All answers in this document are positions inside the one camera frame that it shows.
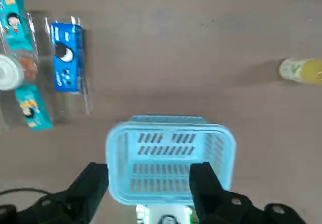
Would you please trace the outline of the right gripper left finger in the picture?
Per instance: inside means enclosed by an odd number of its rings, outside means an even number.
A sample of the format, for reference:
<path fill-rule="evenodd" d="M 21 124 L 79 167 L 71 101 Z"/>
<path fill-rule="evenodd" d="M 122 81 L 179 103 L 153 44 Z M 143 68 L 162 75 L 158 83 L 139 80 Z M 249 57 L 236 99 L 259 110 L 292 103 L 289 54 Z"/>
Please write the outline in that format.
<path fill-rule="evenodd" d="M 107 164 L 91 162 L 64 191 L 51 193 L 45 190 L 21 187 L 1 192 L 43 194 L 30 207 L 17 211 L 14 204 L 1 205 L 1 223 L 90 223 L 108 190 Z"/>

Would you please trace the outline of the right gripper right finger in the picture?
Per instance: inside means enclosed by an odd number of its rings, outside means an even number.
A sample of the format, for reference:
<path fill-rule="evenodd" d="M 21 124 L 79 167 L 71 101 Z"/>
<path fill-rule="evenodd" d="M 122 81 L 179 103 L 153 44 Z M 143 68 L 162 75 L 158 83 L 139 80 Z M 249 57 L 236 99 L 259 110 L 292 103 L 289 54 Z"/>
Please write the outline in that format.
<path fill-rule="evenodd" d="M 191 165 L 189 185 L 199 223 L 306 223 L 287 205 L 269 203 L 261 210 L 247 196 L 224 190 L 208 162 Z"/>

